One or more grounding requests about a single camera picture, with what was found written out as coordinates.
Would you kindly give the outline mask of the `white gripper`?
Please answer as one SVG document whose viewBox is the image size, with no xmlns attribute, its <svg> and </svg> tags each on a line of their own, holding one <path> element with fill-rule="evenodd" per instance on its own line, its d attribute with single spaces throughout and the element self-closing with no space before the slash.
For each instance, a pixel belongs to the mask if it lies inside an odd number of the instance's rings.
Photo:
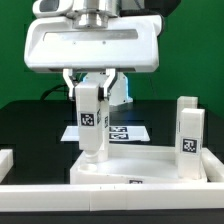
<svg viewBox="0 0 224 224">
<path fill-rule="evenodd" d="M 75 99 L 76 85 L 72 69 L 92 72 L 110 68 L 98 90 L 98 99 L 108 100 L 117 80 L 116 69 L 143 73 L 158 68 L 157 36 L 161 30 L 158 15 L 112 18 L 107 27 L 96 29 L 76 29 L 66 17 L 41 18 L 28 29 L 24 61 L 36 72 L 64 69 L 70 100 Z"/>
</svg>

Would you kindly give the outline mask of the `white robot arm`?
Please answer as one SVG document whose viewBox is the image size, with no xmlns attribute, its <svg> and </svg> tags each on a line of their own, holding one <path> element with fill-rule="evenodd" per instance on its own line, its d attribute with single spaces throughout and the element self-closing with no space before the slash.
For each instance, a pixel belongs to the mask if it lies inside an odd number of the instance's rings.
<svg viewBox="0 0 224 224">
<path fill-rule="evenodd" d="M 131 102 L 127 72 L 159 66 L 164 19 L 181 0 L 36 0 L 24 61 L 36 72 L 59 72 L 74 98 L 74 75 L 101 83 L 115 107 Z"/>
</svg>

